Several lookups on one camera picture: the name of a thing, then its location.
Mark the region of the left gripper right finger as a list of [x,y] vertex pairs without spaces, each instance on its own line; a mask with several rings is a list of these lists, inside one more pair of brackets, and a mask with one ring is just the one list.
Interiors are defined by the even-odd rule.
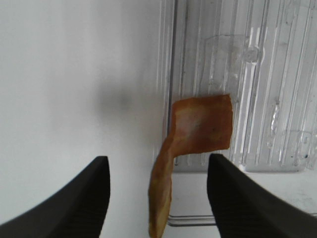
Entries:
[[211,154],[207,195],[222,238],[315,238],[317,219],[258,185],[222,154]]

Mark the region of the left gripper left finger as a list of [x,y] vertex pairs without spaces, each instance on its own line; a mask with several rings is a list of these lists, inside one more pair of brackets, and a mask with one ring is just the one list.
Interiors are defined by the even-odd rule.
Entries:
[[0,226],[2,238],[98,238],[110,199],[106,156],[96,157],[54,195]]

